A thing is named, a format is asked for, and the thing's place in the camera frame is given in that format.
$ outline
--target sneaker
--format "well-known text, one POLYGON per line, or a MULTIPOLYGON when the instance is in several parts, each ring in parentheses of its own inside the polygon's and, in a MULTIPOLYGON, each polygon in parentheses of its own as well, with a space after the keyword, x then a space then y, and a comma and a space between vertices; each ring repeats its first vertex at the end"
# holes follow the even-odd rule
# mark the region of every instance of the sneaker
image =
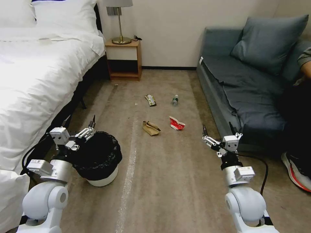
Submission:
POLYGON ((282 161, 287 167, 289 178, 294 184, 299 188, 311 192, 311 179, 306 176, 301 169, 299 169, 293 161, 296 161, 297 158, 289 155, 287 152, 282 154, 282 161))

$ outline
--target white wall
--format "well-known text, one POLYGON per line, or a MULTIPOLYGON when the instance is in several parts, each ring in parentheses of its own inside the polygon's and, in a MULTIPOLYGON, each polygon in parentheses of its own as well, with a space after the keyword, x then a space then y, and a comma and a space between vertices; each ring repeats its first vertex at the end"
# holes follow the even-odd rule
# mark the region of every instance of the white wall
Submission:
MULTIPOLYGON (((279 1, 133 0, 122 8, 122 31, 143 39, 143 66, 196 66, 206 26, 243 27, 248 16, 272 17, 279 1)), ((98 5, 104 36, 118 36, 117 16, 98 5)))
POLYGON ((311 39, 311 0, 281 0, 276 10, 276 17, 293 17, 309 14, 309 22, 303 33, 311 39))

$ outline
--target white bed sheet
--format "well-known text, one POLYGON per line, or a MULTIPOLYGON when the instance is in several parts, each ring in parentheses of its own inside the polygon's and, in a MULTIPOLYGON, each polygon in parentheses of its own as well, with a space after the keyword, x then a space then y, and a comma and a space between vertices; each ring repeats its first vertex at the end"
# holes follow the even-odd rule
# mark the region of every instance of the white bed sheet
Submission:
POLYGON ((29 178, 19 176, 22 156, 104 54, 104 39, 90 33, 0 29, 0 232, 21 217, 29 186, 29 178))

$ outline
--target plastic bottle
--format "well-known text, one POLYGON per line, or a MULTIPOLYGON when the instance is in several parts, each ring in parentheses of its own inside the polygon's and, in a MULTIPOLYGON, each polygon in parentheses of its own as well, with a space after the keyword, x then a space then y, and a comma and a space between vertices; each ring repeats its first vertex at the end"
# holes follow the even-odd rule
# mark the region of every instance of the plastic bottle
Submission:
POLYGON ((178 95, 175 95, 175 97, 173 98, 172 105, 173 106, 177 106, 178 105, 178 95))

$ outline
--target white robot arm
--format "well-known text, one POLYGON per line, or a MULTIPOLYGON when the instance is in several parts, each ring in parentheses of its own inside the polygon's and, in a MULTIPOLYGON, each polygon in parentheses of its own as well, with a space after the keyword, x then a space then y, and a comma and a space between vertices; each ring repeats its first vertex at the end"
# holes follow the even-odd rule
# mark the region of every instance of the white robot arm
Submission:
POLYGON ((203 125, 203 140, 215 150, 221 158, 221 170, 225 172, 228 193, 225 196, 226 205, 233 217, 238 233, 279 233, 272 224, 266 211, 266 202, 257 191, 244 186, 255 176, 252 167, 243 167, 236 150, 242 134, 223 137, 222 142, 209 137, 203 125), (256 227, 250 227, 245 222, 258 221, 256 227))
POLYGON ((46 182, 34 186, 25 196, 22 206, 28 217, 25 224, 18 228, 18 233, 61 233, 59 227, 62 211, 67 206, 68 182, 72 164, 70 157, 82 143, 94 136, 95 118, 88 128, 75 136, 70 136, 67 129, 60 127, 50 131, 58 154, 51 162, 31 160, 27 169, 40 175, 46 182))

